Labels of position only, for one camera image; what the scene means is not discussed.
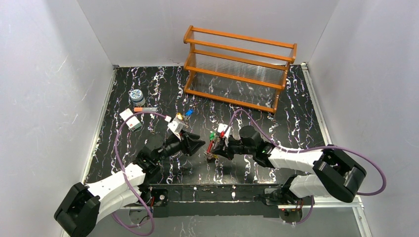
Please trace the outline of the green tag key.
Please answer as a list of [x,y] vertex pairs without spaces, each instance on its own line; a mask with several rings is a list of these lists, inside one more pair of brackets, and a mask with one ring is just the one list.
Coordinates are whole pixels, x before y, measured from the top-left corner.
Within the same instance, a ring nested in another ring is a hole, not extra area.
[[216,136],[216,132],[212,132],[212,133],[210,134],[209,139],[212,141],[212,140],[215,138],[215,136]]

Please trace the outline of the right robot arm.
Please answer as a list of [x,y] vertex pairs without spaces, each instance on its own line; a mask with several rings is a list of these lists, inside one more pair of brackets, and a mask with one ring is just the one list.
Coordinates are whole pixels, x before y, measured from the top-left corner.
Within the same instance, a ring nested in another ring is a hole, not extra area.
[[367,175],[359,163],[334,146],[308,152],[284,151],[265,141],[251,125],[240,129],[239,139],[225,131],[226,127],[221,124],[219,131],[210,137],[208,159],[232,160],[235,155],[250,155],[262,167],[305,172],[305,175],[291,176],[277,189],[261,195],[271,202],[294,203],[308,196],[332,196],[350,203]]

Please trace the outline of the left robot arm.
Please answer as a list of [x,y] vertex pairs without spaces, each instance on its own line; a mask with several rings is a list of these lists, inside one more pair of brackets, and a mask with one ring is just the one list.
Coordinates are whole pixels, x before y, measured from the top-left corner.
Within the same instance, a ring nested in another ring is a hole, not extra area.
[[123,170],[95,183],[74,184],[54,219],[69,236],[86,237],[100,220],[126,205],[140,202],[150,212],[147,182],[160,171],[160,161],[179,152],[192,156],[204,144],[199,135],[184,130],[167,139],[154,135]]

